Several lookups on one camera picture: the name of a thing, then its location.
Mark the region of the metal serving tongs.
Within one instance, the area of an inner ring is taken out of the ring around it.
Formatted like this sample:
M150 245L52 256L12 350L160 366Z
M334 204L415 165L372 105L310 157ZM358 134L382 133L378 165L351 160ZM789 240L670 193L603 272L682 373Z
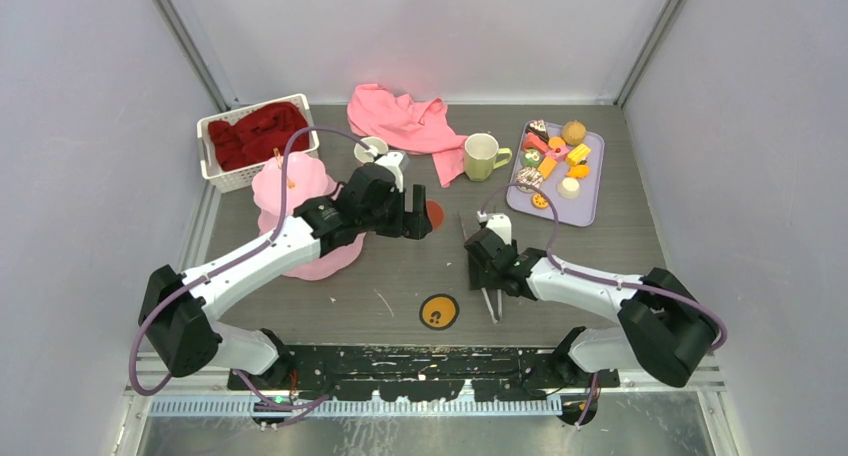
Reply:
M459 222L459 227L462 232L463 240L467 240L470 236L469 231L466 229L465 223L459 213L456 214L457 220ZM490 315L490 319L493 324L498 325L501 323L503 319L503 297L502 292L497 290L493 296L489 294L489 291L485 287L477 288L477 291L482 295L483 301L486 305L487 311Z

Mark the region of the pink three-tier dessert stand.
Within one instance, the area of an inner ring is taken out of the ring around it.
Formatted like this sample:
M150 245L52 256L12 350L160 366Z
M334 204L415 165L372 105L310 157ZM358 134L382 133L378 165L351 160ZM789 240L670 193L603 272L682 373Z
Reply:
M251 188L253 201L260 210L257 220L259 234L270 232L280 219L282 168L275 157L268 160L253 178ZM286 176L285 215L312 197L334 191L337 182L326 171L324 163L303 152L289 155ZM284 276L305 281L328 278L352 264L361 254L365 235L359 234L349 245L334 250L317 261L285 272Z

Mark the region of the sprinkled chocolate donut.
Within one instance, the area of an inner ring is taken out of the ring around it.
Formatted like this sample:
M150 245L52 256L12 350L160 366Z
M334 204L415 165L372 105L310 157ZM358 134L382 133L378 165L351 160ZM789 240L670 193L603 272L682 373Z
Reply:
M524 193L534 193L535 189L540 188L544 181L545 178L541 172L530 166L522 167L514 177L517 189Z

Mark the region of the white round cake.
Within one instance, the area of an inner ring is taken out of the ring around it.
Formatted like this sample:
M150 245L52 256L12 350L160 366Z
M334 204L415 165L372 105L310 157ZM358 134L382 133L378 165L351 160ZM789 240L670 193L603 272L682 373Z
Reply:
M556 185L556 190L559 196L563 199L576 199L580 195L581 191L580 180L572 177L565 177Z

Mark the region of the orange wafer bar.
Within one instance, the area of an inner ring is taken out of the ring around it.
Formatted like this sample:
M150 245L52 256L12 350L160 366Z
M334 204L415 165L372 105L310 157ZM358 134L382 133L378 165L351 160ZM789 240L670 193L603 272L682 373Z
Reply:
M537 166L537 171L540 173L543 180L547 180L552 172L556 169L558 161L550 156L546 156Z

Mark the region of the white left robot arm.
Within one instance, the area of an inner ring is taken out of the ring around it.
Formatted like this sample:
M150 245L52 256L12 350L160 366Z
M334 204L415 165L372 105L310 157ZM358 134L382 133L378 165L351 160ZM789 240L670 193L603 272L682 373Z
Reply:
M294 360L269 330L220 323L244 297L285 272L318 261L358 237L421 240L432 232L423 185L405 190L401 170L368 163L337 193L305 200L275 228L200 267L154 271L139 316L142 334L173 378L206 367L250 374L269 389L290 379Z

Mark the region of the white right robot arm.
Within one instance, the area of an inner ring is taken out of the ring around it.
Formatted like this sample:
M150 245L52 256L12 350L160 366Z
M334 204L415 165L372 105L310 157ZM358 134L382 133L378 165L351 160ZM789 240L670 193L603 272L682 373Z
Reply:
M580 386L600 371L640 368L680 388L726 339L719 318L665 269L645 276L593 270L541 249L518 251L488 228L470 236L464 248L472 288L564 304L612 322L601 330L574 328L560 343L555 372L567 386Z

